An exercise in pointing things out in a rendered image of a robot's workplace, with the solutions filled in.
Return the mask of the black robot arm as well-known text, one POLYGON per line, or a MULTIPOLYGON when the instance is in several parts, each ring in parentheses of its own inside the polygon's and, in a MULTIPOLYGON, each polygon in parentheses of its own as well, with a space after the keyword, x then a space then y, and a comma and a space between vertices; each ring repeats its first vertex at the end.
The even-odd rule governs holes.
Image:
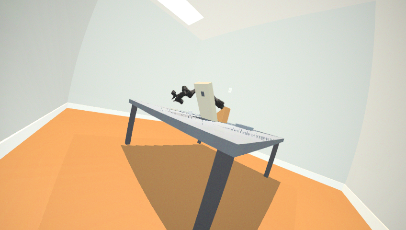
MULTIPOLYGON (((190 91, 190 90, 188 90, 188 88, 187 88, 186 86, 183 86, 183 87, 182 87, 182 92, 181 92, 181 95, 182 95, 182 96, 187 96, 187 97, 191 98, 194 93, 195 93, 195 89, 192 90, 192 91, 190 91)), ((180 102, 181 102, 181 98, 182 98, 182 97, 181 97, 180 95, 177 95, 176 98, 175 98, 175 100, 180 103, 180 102)), ((221 101, 220 99, 216 98, 215 96, 214 96, 214 100, 215 100, 215 105, 216 105, 218 108, 220 108, 221 110, 225 107, 225 106, 224 106, 224 103, 225 103, 225 102, 221 101)))

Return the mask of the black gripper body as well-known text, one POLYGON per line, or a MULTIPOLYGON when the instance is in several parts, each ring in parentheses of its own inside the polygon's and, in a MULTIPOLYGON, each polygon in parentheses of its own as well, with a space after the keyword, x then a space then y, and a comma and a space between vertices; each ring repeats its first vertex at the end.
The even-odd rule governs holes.
MULTIPOLYGON (((176 97, 176 96, 177 96, 177 94, 176 94, 176 92, 175 92, 174 90, 172 90, 171 94, 172 94, 174 97, 176 97)), ((183 104, 183 100, 182 100, 182 99, 181 99, 180 104, 183 104)))

